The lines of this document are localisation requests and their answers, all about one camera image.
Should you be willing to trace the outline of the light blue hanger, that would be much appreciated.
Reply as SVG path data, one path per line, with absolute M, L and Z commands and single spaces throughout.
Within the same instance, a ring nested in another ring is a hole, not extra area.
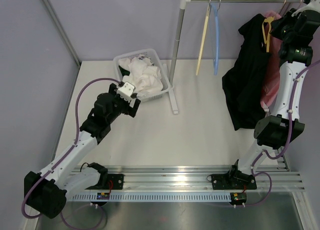
M 220 22 L 219 22 L 219 9 L 216 7 L 213 0 L 209 0 L 209 15 L 213 14 L 214 23 L 209 22 L 211 52 L 213 61 L 213 73 L 218 75 L 219 58 L 220 58 Z

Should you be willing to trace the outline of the green and white t shirt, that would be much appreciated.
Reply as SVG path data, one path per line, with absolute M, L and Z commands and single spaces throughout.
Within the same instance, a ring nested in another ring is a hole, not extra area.
M 148 56 L 143 54 L 132 58 L 121 58 L 117 64 L 122 76 L 129 76 L 130 73 L 142 73 L 147 67 L 155 65 Z

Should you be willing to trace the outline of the cream plastic hanger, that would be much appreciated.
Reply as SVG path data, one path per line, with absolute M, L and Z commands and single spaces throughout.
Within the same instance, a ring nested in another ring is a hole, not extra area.
M 209 2 L 208 2 L 208 6 L 207 6 L 207 9 L 206 9 L 206 13 L 205 13 L 205 19 L 204 19 L 204 25 L 203 25 L 200 49 L 199 49 L 196 72 L 195 72 L 196 76 L 198 76 L 199 72 L 200 72 L 201 61 L 202 61 L 202 58 L 203 58 L 205 40 L 206 40 L 207 29 L 208 29 L 208 24 L 209 24 L 210 12 L 211 12 L 211 0 L 209 0 Z

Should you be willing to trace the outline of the black t shirt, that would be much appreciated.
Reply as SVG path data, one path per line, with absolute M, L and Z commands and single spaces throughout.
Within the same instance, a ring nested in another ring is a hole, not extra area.
M 236 131 L 254 129 L 266 115 L 261 91 L 271 54 L 264 44 L 265 19 L 259 13 L 238 29 L 243 43 L 234 66 L 222 77 L 227 109 Z

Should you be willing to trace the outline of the yellow hanger front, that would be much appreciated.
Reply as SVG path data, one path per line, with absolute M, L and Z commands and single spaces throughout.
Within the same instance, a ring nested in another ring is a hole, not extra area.
M 262 22 L 262 36 L 263 43 L 265 46 L 265 50 L 267 53 L 270 52 L 270 42 L 271 42 L 271 30 L 272 30 L 272 22 L 274 21 L 274 17 L 270 16 L 264 19 Z

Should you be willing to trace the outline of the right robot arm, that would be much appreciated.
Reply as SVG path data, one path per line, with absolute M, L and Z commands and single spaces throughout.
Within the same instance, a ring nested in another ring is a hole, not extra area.
M 255 169 L 265 158 L 282 157 L 305 129 L 300 122 L 299 103 L 304 77 L 312 66 L 310 43 L 320 26 L 320 11 L 311 5 L 292 8 L 270 25 L 271 35 L 282 41 L 278 52 L 280 82 L 276 102 L 272 113 L 258 121 L 255 141 L 248 154 L 238 159 L 227 173 L 223 186 L 231 190 L 255 190 Z

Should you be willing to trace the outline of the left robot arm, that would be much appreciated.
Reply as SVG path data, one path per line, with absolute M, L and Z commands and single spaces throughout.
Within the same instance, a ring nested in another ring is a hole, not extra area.
M 25 210 L 30 206 L 40 215 L 53 219 L 73 196 L 90 187 L 103 189 L 108 184 L 108 169 L 98 163 L 90 163 L 74 176 L 70 174 L 102 142 L 120 115 L 136 116 L 140 103 L 130 82 L 114 80 L 108 92 L 99 94 L 83 124 L 75 120 L 73 143 L 38 173 L 31 171 L 25 176 L 23 216 L 33 219 Z

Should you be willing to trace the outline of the white printed t shirt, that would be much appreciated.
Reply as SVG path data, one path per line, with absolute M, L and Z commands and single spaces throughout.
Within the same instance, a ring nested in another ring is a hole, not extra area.
M 158 66 L 148 66 L 142 73 L 134 72 L 122 76 L 123 82 L 135 86 L 135 92 L 140 96 L 155 94 L 163 90 L 161 70 Z

